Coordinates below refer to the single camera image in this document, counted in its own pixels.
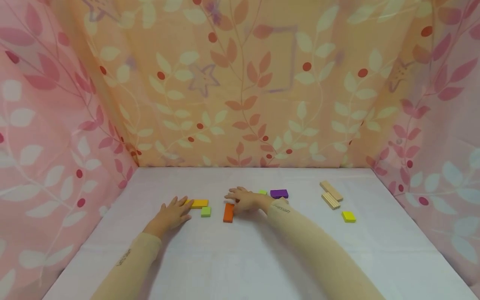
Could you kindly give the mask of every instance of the pink curtain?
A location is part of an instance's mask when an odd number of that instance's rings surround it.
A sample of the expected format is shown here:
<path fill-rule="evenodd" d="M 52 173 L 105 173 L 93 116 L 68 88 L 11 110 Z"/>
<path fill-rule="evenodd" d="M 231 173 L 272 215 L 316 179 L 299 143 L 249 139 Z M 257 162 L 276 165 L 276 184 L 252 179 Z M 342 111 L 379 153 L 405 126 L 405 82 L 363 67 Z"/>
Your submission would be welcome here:
<path fill-rule="evenodd" d="M 69 43 L 0 1 L 0 299 L 41 299 L 136 169 Z"/>
<path fill-rule="evenodd" d="M 412 88 L 395 99 L 388 141 L 365 161 L 480 296 L 480 1 L 452 2 L 415 30 L 433 38 L 400 55 L 405 70 L 417 65 Z"/>

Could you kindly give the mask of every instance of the purple block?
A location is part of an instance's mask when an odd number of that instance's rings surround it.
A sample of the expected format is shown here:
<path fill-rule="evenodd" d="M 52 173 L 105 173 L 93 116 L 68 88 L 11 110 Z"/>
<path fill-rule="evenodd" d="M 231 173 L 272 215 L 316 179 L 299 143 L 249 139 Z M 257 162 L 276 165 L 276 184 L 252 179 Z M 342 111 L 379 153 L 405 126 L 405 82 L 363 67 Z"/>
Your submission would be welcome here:
<path fill-rule="evenodd" d="M 270 197 L 274 199 L 279 199 L 281 197 L 284 197 L 285 199 L 287 199 L 288 192 L 287 190 L 270 190 Z"/>

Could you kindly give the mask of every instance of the hand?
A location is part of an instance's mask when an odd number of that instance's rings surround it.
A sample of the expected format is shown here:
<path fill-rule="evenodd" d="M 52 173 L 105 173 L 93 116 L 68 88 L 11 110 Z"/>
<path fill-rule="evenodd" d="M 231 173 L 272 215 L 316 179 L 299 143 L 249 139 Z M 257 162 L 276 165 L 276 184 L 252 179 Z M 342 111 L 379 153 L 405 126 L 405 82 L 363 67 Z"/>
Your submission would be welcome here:
<path fill-rule="evenodd" d="M 148 222 L 143 232 L 161 239 L 168 230 L 190 220 L 192 216 L 188 214 L 188 211 L 190 210 L 193 201 L 189 201 L 184 205 L 186 201 L 187 196 L 180 200 L 178 200 L 178 197 L 173 198 L 168 206 L 163 203 L 160 211 L 150 222 Z"/>
<path fill-rule="evenodd" d="M 230 193 L 225 195 L 225 198 L 234 199 L 237 203 L 233 208 L 234 214 L 256 211 L 258 209 L 267 213 L 270 204 L 274 201 L 274 199 L 268 195 L 253 193 L 241 186 L 229 189 L 228 191 Z"/>

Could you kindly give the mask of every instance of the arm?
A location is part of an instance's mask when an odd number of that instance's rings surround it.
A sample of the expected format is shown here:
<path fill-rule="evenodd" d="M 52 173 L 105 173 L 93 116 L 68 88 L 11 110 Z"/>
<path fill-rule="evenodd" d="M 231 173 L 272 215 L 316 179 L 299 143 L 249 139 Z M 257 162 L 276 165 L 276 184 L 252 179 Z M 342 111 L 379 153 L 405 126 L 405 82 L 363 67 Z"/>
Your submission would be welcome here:
<path fill-rule="evenodd" d="M 309 263 L 329 300 L 385 300 L 349 254 L 315 223 L 281 199 L 262 197 L 260 202 L 268 222 Z"/>
<path fill-rule="evenodd" d="M 162 237 L 169 230 L 190 220 L 193 201 L 187 197 L 173 198 L 168 206 L 162 204 L 158 214 L 132 242 L 127 252 L 115 264 L 90 300 L 135 300 L 162 246 Z"/>
<path fill-rule="evenodd" d="M 91 300 L 136 299 L 161 245 L 158 237 L 140 233 L 103 280 Z"/>

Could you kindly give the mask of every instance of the star pattern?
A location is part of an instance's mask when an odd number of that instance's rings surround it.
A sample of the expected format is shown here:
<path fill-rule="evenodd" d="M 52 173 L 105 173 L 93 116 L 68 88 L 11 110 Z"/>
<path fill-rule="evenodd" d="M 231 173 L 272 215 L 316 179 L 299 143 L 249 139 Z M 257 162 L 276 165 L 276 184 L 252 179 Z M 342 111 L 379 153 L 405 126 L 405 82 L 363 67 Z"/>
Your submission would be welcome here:
<path fill-rule="evenodd" d="M 98 22 L 108 16 L 113 21 L 118 21 L 118 15 L 112 6 L 111 0 L 81 0 L 90 9 L 90 21 Z"/>
<path fill-rule="evenodd" d="M 200 69 L 197 65 L 190 65 L 193 79 L 188 89 L 191 91 L 198 90 L 203 97 L 207 98 L 208 86 L 220 86 L 218 80 L 213 77 L 215 67 L 216 65 L 210 64 Z"/>

